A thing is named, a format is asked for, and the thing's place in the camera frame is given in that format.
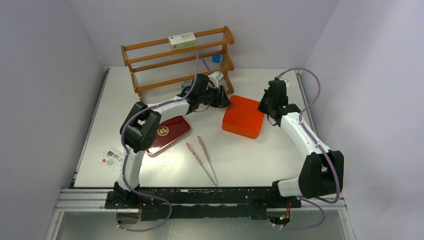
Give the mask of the pink tongs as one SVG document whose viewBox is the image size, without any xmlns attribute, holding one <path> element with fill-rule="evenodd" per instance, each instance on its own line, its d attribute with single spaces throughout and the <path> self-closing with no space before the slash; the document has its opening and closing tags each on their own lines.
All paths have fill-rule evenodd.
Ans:
<svg viewBox="0 0 424 240">
<path fill-rule="evenodd" d="M 196 162 L 202 168 L 203 172 L 209 178 L 211 183 L 214 186 L 217 186 L 218 180 L 217 180 L 215 171 L 213 169 L 213 165 L 211 163 L 211 158 L 210 158 L 209 153 L 206 149 L 206 145 L 205 145 L 203 139 L 199 135 L 197 135 L 196 137 L 197 137 L 197 141 L 198 141 L 198 144 L 200 146 L 200 149 L 202 150 L 203 157 L 199 156 L 199 154 L 196 152 L 195 148 L 193 147 L 193 145 L 190 142 L 186 142 L 186 146 L 187 146 L 188 150 L 190 151 L 190 153 L 192 154 L 192 156 L 194 157 L 194 159 L 196 160 Z"/>
</svg>

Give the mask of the orange box lid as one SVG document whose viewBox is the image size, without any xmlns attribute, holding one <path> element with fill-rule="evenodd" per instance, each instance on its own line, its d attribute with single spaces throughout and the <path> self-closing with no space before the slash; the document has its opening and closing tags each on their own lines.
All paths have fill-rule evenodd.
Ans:
<svg viewBox="0 0 424 240">
<path fill-rule="evenodd" d="M 232 105 L 226 108 L 222 124 L 263 125 L 264 114 L 258 110 L 258 101 L 238 95 L 232 95 L 230 101 Z"/>
</svg>

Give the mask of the orange compartment box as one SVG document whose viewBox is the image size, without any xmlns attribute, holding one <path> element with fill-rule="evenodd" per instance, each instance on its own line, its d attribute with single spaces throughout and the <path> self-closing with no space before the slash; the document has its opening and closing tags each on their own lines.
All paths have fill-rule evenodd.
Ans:
<svg viewBox="0 0 424 240">
<path fill-rule="evenodd" d="M 262 124 L 253 124 L 253 125 L 231 125 L 227 123 L 222 124 L 222 129 L 226 132 L 236 134 L 242 137 L 246 137 L 249 139 L 258 138 Z"/>
</svg>

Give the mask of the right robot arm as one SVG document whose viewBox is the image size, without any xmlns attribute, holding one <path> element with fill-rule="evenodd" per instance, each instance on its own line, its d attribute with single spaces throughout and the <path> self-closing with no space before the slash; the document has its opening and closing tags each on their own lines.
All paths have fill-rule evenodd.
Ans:
<svg viewBox="0 0 424 240">
<path fill-rule="evenodd" d="M 343 189 L 344 156 L 320 141 L 305 123 L 299 107 L 289 103 L 283 80 L 275 78 L 268 82 L 258 110 L 274 121 L 272 126 L 282 128 L 290 136 L 304 160 L 298 176 L 274 182 L 277 189 L 270 193 L 270 202 L 282 207 L 289 197 L 339 196 Z"/>
</svg>

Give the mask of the dark red tray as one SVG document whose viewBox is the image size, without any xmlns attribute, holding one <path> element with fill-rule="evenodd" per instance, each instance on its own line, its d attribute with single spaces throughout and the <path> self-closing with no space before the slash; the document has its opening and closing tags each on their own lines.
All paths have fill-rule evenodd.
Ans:
<svg viewBox="0 0 424 240">
<path fill-rule="evenodd" d="M 146 153 L 150 156 L 157 156 L 180 141 L 190 131 L 191 126 L 183 116 L 166 120 L 159 125 L 155 140 Z"/>
</svg>

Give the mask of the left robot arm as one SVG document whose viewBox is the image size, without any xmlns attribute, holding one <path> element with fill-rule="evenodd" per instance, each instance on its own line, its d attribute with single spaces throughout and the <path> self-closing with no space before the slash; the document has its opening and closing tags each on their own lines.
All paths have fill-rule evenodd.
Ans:
<svg viewBox="0 0 424 240">
<path fill-rule="evenodd" d="M 174 117 L 193 113 L 200 105 L 224 109 L 231 106 L 225 87 L 219 82 L 220 71 L 209 75 L 198 73 L 191 85 L 177 96 L 154 104 L 136 102 L 120 128 L 121 144 L 125 157 L 113 191 L 126 208 L 134 207 L 139 200 L 140 170 L 145 151 L 153 144 L 161 123 Z"/>
</svg>

